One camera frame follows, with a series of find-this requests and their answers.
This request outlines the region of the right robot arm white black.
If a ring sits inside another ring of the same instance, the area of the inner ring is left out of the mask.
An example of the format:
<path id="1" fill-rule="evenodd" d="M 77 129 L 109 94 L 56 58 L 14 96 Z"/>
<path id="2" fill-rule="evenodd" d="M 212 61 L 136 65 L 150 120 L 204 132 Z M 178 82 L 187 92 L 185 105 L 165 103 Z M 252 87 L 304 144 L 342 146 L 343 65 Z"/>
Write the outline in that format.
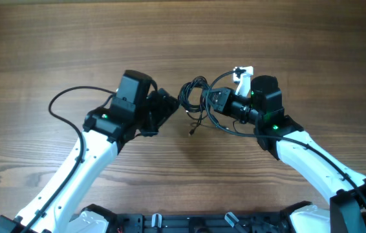
<path id="1" fill-rule="evenodd" d="M 236 90 L 209 85 L 202 93 L 207 112 L 253 124 L 251 136 L 277 160 L 299 172 L 326 200 L 327 210 L 303 201 L 284 210 L 292 232 L 366 232 L 366 176 L 319 146 L 285 114 L 273 76 L 238 76 Z"/>

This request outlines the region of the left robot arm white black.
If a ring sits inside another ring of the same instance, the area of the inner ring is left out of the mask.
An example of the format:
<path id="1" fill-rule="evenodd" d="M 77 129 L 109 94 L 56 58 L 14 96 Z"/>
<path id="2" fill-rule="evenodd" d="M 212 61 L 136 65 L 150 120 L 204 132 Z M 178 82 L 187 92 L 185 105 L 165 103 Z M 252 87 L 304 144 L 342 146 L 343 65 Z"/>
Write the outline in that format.
<path id="1" fill-rule="evenodd" d="M 0 216 L 0 232 L 116 232 L 117 215 L 91 205 L 74 212 L 101 172 L 135 137 L 152 137 L 178 109 L 152 77 L 126 70 L 119 88 L 89 111 L 78 140 L 46 186 L 15 218 Z"/>

